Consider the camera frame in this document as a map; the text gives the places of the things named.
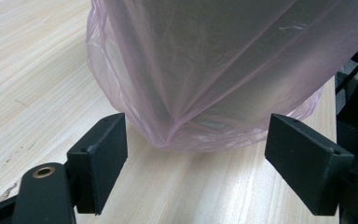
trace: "screw hole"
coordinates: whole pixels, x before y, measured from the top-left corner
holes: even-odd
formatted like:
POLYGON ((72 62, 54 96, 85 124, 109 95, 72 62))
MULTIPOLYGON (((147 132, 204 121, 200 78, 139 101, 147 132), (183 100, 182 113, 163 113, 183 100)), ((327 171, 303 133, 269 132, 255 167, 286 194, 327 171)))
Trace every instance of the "screw hole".
POLYGON ((43 178, 49 175, 52 175, 55 171, 55 168, 52 166, 42 167, 36 170, 33 174, 34 178, 43 178))

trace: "wooden table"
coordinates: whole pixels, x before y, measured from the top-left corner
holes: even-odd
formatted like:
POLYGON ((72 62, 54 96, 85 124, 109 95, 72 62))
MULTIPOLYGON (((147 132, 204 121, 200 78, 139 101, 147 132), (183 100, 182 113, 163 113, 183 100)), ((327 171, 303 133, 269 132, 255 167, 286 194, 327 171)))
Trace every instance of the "wooden table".
MULTIPOLYGON (((90 0, 0 0, 0 201, 21 176, 116 113, 87 66, 90 0)), ((307 123, 335 138, 333 81, 307 123)), ((337 223, 314 217, 264 158, 265 142, 220 153, 151 147, 128 125, 129 158, 99 217, 78 223, 337 223)))

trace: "plastic bag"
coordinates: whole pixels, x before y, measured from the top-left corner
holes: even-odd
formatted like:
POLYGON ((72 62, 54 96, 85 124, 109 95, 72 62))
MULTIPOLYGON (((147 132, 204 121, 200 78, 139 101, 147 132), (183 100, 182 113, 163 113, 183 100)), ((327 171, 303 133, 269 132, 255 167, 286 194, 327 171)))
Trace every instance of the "plastic bag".
POLYGON ((358 1, 92 0, 87 32, 91 72, 149 142, 216 151, 311 114, 358 50, 358 1))

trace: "wood grain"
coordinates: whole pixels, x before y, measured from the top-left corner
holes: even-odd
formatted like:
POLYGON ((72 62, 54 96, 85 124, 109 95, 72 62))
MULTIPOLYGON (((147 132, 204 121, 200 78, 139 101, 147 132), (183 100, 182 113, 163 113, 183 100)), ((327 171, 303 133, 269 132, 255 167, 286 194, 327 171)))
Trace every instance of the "wood grain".
MULTIPOLYGON (((87 67, 89 0, 0 0, 0 200, 21 176, 116 113, 87 67)), ((334 139, 334 83, 307 123, 334 139)), ((101 216, 78 223, 337 223, 314 217, 264 158, 265 142, 219 153, 151 147, 128 125, 129 158, 101 216)))

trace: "pink plastic bag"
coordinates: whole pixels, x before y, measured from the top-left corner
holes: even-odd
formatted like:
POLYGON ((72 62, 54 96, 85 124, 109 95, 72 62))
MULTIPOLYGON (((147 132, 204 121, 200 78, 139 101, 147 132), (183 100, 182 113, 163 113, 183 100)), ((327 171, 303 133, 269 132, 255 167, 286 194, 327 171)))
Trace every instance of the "pink plastic bag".
POLYGON ((216 151, 311 114, 358 50, 358 1, 92 0, 87 32, 90 70, 150 143, 216 151))

